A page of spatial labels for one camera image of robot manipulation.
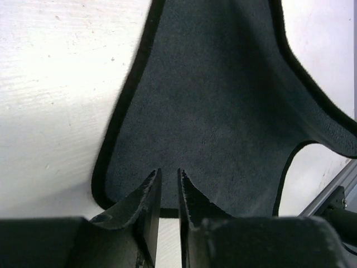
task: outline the carpet fabric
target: carpet fabric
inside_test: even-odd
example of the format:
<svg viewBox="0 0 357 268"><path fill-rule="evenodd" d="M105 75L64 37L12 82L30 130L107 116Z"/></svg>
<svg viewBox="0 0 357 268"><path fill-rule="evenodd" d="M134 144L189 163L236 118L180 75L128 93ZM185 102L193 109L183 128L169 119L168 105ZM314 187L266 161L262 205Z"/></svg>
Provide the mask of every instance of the carpet fabric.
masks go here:
<svg viewBox="0 0 357 268"><path fill-rule="evenodd" d="M111 201L161 168L161 207L176 209L182 168L229 214L271 216L304 145L357 156L355 122L291 53L279 1L166 0L151 35L153 44L138 50L143 72L128 76L126 84L141 79L124 100L108 163L96 167Z"/></svg>

